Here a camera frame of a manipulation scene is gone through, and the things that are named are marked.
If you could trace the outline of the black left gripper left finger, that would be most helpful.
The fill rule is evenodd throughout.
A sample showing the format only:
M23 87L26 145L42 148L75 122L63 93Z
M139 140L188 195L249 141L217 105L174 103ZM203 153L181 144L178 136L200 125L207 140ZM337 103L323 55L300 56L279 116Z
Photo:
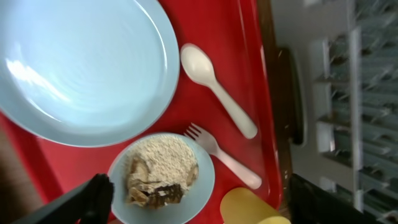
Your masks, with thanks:
M114 184L106 174L62 195L12 224L107 224L113 201Z

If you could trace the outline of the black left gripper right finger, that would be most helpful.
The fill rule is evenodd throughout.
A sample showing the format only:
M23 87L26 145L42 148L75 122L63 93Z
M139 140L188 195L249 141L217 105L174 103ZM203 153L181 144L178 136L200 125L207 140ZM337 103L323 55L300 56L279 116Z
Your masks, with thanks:
M294 224L378 224L297 174L289 179L289 212Z

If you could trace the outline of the yellow plastic cup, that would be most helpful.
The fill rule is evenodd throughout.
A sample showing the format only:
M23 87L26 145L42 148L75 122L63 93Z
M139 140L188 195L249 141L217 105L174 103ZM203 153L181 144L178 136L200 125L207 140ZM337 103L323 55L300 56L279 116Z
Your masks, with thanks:
M276 209L246 188L230 190L221 200L224 224L291 224Z

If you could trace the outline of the rice and food scraps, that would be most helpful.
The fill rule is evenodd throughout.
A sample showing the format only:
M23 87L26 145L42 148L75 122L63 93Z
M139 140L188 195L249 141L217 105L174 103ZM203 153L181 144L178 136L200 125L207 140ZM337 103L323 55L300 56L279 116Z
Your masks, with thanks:
M124 168L126 202L150 209L180 203L199 175L191 147L165 134L129 146Z

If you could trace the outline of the light blue bowl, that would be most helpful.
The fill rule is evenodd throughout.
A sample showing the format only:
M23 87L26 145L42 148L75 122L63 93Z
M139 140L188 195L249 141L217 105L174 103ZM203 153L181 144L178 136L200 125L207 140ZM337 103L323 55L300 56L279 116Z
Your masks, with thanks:
M127 203L124 174L127 148L142 139L161 134L180 137L191 147L198 162L198 178L180 203L169 204L158 209L143 208ZM215 169L208 153L193 140L174 133L151 134L132 144L119 153L108 171L109 178L114 184L111 208L115 217L123 223L186 223L195 217L205 207L215 185Z

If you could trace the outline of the grey dishwasher rack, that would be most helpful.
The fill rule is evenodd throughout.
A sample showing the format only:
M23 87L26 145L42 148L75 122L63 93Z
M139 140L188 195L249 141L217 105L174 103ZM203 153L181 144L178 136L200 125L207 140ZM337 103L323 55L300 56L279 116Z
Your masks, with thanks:
M302 119L292 171L348 223L397 222L397 0L272 1Z

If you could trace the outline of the white plastic fork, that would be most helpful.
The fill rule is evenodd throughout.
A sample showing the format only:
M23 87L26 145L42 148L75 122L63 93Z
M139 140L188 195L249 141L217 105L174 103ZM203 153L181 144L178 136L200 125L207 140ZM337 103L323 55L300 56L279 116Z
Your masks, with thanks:
M262 179L242 163L224 152L213 135L203 128L192 123L184 132L184 136L194 140L204 150L219 159L235 176L250 189L256 190L262 185Z

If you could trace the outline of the light blue round plate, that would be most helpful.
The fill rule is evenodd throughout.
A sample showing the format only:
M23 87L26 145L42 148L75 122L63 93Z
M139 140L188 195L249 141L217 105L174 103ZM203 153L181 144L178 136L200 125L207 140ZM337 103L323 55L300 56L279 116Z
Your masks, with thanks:
M152 126L177 88L174 28L155 0L2 1L1 112L67 146Z

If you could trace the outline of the red plastic tray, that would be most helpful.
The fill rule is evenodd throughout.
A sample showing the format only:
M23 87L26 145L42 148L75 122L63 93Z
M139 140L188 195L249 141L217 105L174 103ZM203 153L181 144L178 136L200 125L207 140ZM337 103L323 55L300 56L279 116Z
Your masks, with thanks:
M226 91L255 122L258 132L245 138L217 97L191 81L180 64L177 88L162 116L147 130L126 141L101 147L67 146L32 134L1 112L40 198L49 203L105 173L133 141L152 133L183 134L192 124L210 132L221 148L262 178L255 194L274 208L282 201L271 96L255 1L158 1L174 28L178 49L194 44L213 63Z

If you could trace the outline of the white plastic spoon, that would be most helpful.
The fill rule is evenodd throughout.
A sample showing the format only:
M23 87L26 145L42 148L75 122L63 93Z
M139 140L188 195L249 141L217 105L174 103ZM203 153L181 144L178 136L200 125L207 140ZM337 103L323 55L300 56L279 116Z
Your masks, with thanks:
M207 54L194 44L184 44L180 51L180 59L187 76L193 82L208 87L215 94L243 136L247 139L254 138L258 132L257 126L218 82Z

